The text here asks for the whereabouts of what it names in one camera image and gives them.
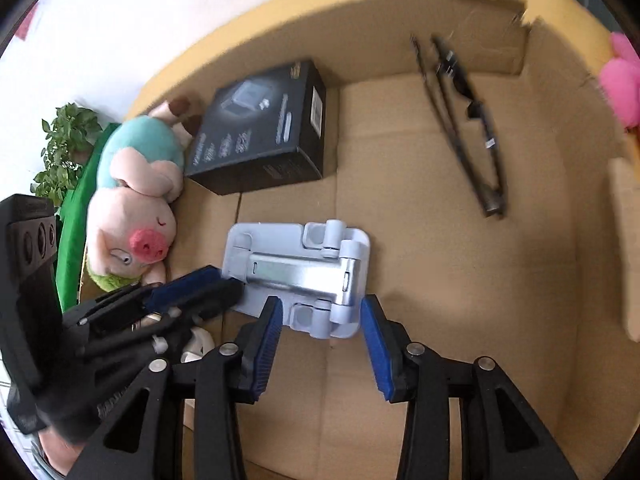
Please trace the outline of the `person's left hand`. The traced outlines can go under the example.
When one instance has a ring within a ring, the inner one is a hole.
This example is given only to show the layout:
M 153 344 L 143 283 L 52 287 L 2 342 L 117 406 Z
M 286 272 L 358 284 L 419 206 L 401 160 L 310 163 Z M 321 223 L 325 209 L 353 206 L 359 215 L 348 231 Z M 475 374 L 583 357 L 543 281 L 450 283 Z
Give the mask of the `person's left hand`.
M 73 468 L 86 445 L 67 442 L 52 427 L 40 431 L 38 439 L 49 464 L 63 476 Z

